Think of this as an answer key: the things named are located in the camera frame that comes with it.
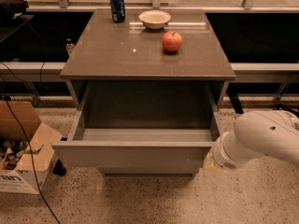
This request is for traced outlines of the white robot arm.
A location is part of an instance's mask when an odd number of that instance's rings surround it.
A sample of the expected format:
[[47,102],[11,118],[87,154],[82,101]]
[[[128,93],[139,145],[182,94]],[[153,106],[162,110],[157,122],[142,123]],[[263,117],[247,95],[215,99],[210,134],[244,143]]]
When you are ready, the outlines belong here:
[[285,110],[252,111],[235,120],[204,159],[214,171],[235,171],[247,162],[267,156],[299,167],[299,118]]

